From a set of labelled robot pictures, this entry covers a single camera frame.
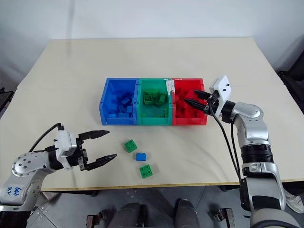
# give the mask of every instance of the metal bracket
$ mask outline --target metal bracket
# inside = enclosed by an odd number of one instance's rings
[[[86,217],[86,228],[93,228],[94,226],[99,225],[100,220],[106,220],[107,219],[107,210],[102,210],[97,215],[88,215]]]
[[[76,138],[73,133],[67,131],[58,131],[55,141],[56,158],[66,170],[72,169],[67,161],[76,147]]]
[[[225,102],[229,99],[231,93],[230,82],[227,76],[219,77],[210,85],[209,90],[211,93],[217,91],[219,94],[218,108],[215,112],[215,116],[219,117],[221,110],[223,109]]]
[[[218,222],[221,222],[225,219],[227,223],[227,228],[235,228],[233,220],[233,211],[231,208],[218,209],[217,213],[213,216],[213,218]]]

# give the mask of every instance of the plastic storage bin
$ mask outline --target plastic storage bin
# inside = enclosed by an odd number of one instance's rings
[[[137,125],[138,78],[107,78],[99,104],[103,125]]]
[[[172,125],[171,79],[139,79],[136,105],[137,125]]]
[[[172,92],[173,116],[172,125],[206,125],[207,115],[202,111],[192,108],[184,98],[198,99],[193,90],[204,91],[204,83],[201,78],[173,78],[174,90]]]

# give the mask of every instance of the lego brick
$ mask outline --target lego brick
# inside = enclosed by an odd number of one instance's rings
[[[133,139],[124,143],[125,148],[127,149],[128,153],[131,153],[137,149],[137,146]]]
[[[140,167],[139,171],[141,172],[143,179],[153,175],[150,165],[144,165],[144,166]]]
[[[132,113],[132,106],[127,107],[127,113]]]
[[[153,101],[153,104],[156,105],[157,107],[160,107],[162,105],[162,102],[160,102],[160,101]]]
[[[123,103],[123,104],[126,104],[126,103],[128,103],[128,102],[130,102],[130,98],[128,98],[128,97],[126,97],[124,100],[122,100],[122,103]]]
[[[161,103],[165,103],[165,95],[161,95],[160,96],[160,102]]]
[[[127,109],[126,109],[123,105],[118,106],[118,110],[119,110],[121,113],[125,113],[125,112],[127,111]]]
[[[135,160],[137,161],[145,161],[147,159],[147,155],[145,153],[137,153]]]
[[[143,102],[145,105],[152,105],[153,101],[152,101],[152,96],[151,95],[144,95],[143,96]]]

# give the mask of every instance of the shoe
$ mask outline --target shoe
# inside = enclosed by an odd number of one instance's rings
[[[286,196],[286,203],[290,207],[291,210],[296,213],[303,214],[304,213],[304,205],[300,196],[294,196],[288,191],[284,190]]]

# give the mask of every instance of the blue bin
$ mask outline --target blue bin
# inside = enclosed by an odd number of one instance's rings
[[[107,78],[99,104],[103,125],[137,125],[138,78]]]

